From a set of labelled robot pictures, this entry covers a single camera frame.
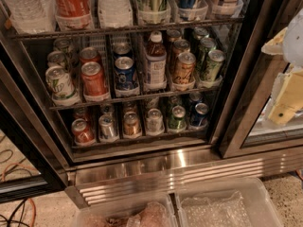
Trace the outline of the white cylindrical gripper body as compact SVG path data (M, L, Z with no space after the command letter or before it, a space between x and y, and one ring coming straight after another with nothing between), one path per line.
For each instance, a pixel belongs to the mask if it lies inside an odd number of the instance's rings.
M303 66L303 9L288 24L282 50L285 61Z

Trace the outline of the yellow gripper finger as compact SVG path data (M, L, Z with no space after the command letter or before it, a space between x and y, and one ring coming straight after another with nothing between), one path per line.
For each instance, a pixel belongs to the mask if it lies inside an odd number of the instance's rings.
M282 45L286 31L287 31L286 27L280 30L273 39L271 39L261 48L261 52L272 56L282 55L283 54Z
M303 70L279 74L272 90L272 105L267 118L276 125L287 124L303 109Z

